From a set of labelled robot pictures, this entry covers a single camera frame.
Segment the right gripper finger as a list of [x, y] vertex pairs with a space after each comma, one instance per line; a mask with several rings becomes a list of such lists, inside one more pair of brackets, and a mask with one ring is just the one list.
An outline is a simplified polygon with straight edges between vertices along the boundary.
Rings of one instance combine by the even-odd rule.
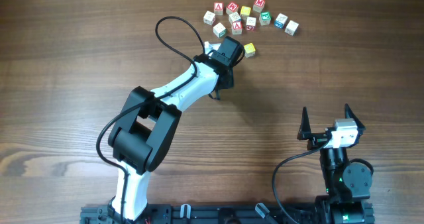
[[301, 116], [301, 124], [299, 126], [299, 130], [297, 133], [298, 140], [307, 140], [312, 136], [311, 127], [309, 124], [309, 116], [307, 112], [307, 108], [303, 107], [302, 116]]
[[357, 129], [358, 129], [358, 134], [362, 135], [364, 133], [364, 131], [366, 130], [366, 127], [363, 125], [363, 123], [360, 121], [360, 119], [353, 113], [352, 109], [350, 108], [350, 106], [348, 105], [348, 103], [346, 103], [344, 105], [344, 115], [346, 119], [353, 119], [354, 122], [356, 123]]

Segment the yellow block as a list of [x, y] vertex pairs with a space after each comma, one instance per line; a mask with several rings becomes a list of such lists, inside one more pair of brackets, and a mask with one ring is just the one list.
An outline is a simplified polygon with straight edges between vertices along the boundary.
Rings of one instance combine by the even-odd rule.
[[247, 20], [247, 18], [250, 16], [251, 13], [251, 8], [247, 7], [247, 6], [242, 6], [240, 8], [240, 17], [242, 18], [242, 20]]
[[256, 53], [256, 49], [255, 49], [253, 43], [249, 43], [249, 44], [244, 45], [244, 56], [246, 58], [254, 56], [255, 53]]

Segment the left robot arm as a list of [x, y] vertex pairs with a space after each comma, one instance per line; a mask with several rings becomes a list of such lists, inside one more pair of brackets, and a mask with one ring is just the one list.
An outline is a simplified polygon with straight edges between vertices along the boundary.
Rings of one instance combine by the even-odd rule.
[[234, 86], [233, 68], [242, 58], [243, 45], [226, 36], [206, 46], [189, 69], [170, 83], [148, 91], [134, 88], [108, 138], [113, 158], [122, 166], [110, 216], [117, 223], [133, 223], [148, 205], [151, 173], [167, 155], [182, 113], [199, 98]]

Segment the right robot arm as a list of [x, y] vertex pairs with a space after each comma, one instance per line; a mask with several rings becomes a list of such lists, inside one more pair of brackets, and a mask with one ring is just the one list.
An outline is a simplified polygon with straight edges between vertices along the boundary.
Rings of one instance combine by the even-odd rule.
[[320, 165], [327, 194], [315, 198], [315, 215], [318, 223], [371, 224], [374, 209], [367, 200], [374, 168], [371, 163], [360, 159], [349, 159], [347, 150], [358, 144], [366, 127], [344, 106], [344, 118], [337, 119], [323, 133], [313, 133], [307, 109], [302, 110], [297, 138], [307, 141], [309, 151], [319, 151]]

